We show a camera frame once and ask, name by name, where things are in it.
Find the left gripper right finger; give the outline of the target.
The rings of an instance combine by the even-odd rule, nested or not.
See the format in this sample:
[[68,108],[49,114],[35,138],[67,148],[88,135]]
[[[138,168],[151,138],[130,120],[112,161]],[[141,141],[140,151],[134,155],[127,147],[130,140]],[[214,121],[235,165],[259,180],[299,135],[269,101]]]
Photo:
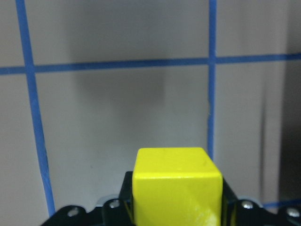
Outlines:
[[269,210],[250,198],[238,198],[227,181],[223,180],[221,226],[299,226],[301,201],[276,204],[277,211]]

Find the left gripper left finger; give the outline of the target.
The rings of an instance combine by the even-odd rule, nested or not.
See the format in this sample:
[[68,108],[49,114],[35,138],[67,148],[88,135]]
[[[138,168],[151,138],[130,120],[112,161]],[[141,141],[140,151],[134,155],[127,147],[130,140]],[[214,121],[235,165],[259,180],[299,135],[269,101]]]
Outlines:
[[107,199],[103,204],[87,212],[76,205],[62,207],[44,226],[133,226],[132,175],[127,171],[117,198]]

